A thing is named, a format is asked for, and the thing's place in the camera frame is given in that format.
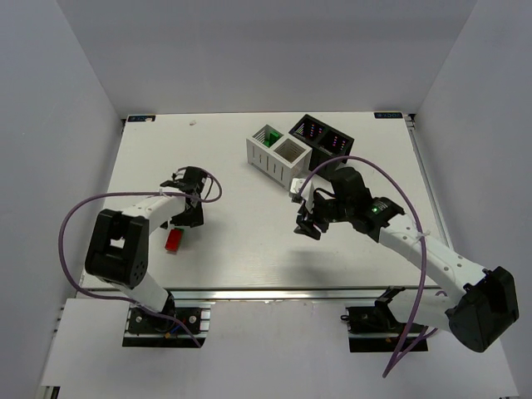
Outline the red green lego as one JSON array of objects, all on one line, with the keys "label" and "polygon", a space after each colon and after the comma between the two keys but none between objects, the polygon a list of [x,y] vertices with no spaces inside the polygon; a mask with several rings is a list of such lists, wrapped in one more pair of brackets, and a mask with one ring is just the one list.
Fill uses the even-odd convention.
[{"label": "red green lego", "polygon": [[165,250],[170,253],[176,253],[184,236],[184,230],[175,228],[169,231],[165,242]]}]

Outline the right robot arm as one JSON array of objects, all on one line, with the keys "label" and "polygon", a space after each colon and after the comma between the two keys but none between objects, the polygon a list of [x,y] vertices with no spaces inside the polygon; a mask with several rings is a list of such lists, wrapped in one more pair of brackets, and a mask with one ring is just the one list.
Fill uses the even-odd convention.
[{"label": "right robot arm", "polygon": [[375,302],[388,326],[414,322],[451,333],[473,352],[484,352],[519,318],[515,279],[505,268],[489,270],[419,232],[411,214],[386,197],[374,197],[352,167],[333,173],[333,193],[309,179],[292,180],[289,192],[301,206],[297,234],[318,240],[332,223],[349,223],[357,232],[424,270],[445,292],[438,297],[390,287]]}]

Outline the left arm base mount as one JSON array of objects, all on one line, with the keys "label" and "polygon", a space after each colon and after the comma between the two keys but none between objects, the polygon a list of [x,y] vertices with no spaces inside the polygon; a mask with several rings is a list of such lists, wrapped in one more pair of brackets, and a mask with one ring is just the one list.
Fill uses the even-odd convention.
[{"label": "left arm base mount", "polygon": [[175,301],[174,318],[149,315],[130,306],[122,346],[136,348],[193,348],[203,346],[209,331],[211,303]]}]

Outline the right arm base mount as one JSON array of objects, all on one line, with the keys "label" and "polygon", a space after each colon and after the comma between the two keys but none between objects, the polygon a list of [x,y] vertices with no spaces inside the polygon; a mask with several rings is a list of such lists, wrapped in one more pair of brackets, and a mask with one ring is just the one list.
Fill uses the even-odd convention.
[{"label": "right arm base mount", "polygon": [[369,304],[346,307],[340,319],[347,326],[350,353],[394,352],[406,324],[399,323],[384,305],[393,294],[405,290],[404,287],[391,286]]}]

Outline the green long lego piece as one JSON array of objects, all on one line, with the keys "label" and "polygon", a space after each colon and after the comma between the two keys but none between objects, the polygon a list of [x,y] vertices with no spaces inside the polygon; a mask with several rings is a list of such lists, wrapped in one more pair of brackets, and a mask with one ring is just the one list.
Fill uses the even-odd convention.
[{"label": "green long lego piece", "polygon": [[270,131],[264,137],[263,144],[267,147],[274,145],[282,137],[277,131]]}]

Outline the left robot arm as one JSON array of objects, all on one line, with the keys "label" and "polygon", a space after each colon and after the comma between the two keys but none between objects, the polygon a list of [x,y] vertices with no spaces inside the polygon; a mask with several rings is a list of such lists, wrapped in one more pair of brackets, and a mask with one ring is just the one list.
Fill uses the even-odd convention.
[{"label": "left robot arm", "polygon": [[150,235],[159,228],[194,228],[204,223],[200,196],[208,173],[187,166],[153,195],[123,210],[104,209],[96,217],[86,255],[85,270],[121,290],[128,299],[163,315],[162,327],[175,316],[174,299],[148,273]]}]

